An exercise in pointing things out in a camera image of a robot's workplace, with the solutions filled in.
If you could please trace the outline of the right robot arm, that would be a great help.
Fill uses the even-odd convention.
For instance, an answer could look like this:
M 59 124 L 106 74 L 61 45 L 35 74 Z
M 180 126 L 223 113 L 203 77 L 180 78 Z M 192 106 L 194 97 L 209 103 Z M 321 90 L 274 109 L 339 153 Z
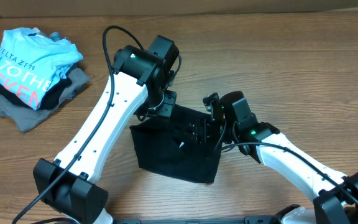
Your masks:
M 247 217 L 245 223 L 358 223 L 358 172 L 346 175 L 296 147 L 278 128 L 260 122 L 241 91 L 203 98 L 211 115 L 204 144 L 218 154 L 234 148 L 284 176 L 313 203 L 290 205 L 271 216 Z

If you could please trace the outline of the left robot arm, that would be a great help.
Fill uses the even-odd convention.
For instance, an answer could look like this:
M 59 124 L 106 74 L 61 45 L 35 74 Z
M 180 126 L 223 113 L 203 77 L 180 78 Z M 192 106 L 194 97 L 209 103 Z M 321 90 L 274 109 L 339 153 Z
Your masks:
M 177 94 L 168 90 L 179 49 L 156 36 L 147 50 L 128 45 L 117 51 L 102 96 L 73 140 L 50 162 L 33 170 L 43 203 L 64 214 L 57 223 L 112 223 L 108 192 L 96 184 L 106 159 L 132 115 L 168 119 Z

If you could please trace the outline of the black t-shirt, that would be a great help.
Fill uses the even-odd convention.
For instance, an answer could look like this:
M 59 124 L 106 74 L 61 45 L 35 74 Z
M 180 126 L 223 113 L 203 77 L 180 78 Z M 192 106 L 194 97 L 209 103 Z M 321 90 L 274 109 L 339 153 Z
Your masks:
M 169 119 L 150 118 L 130 127 L 140 168 L 199 184 L 214 182 L 221 153 L 215 146 L 190 144 L 187 108 L 175 105 Z

